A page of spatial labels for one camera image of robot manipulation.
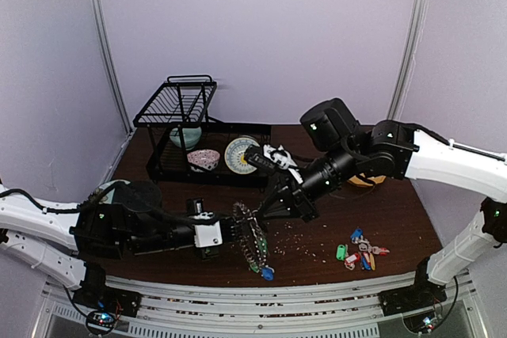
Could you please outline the black keyring disc with rings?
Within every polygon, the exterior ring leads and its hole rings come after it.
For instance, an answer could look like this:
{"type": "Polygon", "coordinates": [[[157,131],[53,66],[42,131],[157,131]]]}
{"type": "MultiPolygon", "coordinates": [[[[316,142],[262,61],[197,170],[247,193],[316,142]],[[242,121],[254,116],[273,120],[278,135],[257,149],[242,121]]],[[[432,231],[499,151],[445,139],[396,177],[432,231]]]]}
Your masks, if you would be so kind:
{"type": "MultiPolygon", "coordinates": [[[[254,217],[254,211],[250,210],[243,202],[236,202],[233,205],[233,218],[254,217]]],[[[250,269],[255,273],[261,274],[261,269],[263,267],[268,267],[269,250],[266,256],[258,252],[257,239],[259,237],[264,237],[266,239],[265,232],[261,228],[259,222],[257,222],[257,229],[244,229],[240,231],[237,242],[250,269]]]]}

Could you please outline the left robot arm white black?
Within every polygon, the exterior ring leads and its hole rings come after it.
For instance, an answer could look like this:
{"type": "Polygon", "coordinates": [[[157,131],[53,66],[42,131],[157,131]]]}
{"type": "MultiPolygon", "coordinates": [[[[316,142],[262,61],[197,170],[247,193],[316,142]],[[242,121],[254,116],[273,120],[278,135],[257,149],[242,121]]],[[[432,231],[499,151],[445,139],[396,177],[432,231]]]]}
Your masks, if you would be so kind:
{"type": "Polygon", "coordinates": [[[191,199],[186,214],[169,214],[150,181],[113,180],[81,203],[1,188],[1,248],[60,281],[72,302],[114,317],[136,317],[142,296],[107,285],[95,259],[187,248],[208,258],[222,244],[247,243],[260,232],[255,214],[242,203],[228,216],[205,211],[202,199],[191,199]]]}

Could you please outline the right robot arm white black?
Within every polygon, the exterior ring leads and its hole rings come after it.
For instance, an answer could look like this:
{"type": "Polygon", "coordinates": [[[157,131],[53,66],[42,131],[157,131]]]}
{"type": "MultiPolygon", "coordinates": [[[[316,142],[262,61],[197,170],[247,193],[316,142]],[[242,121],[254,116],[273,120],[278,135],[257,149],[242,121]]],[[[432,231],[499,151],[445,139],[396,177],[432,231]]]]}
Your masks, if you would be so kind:
{"type": "Polygon", "coordinates": [[[298,166],[282,147],[252,146],[246,161],[277,175],[257,209],[260,219],[317,217],[317,199],[352,177],[432,180],[482,194],[479,211],[442,250],[423,259],[408,287],[383,291],[385,315],[405,313],[446,299],[445,287],[490,248],[506,242],[506,156],[458,144],[416,123],[384,120],[362,126],[344,101],[323,101],[300,119],[322,156],[298,166]]]}

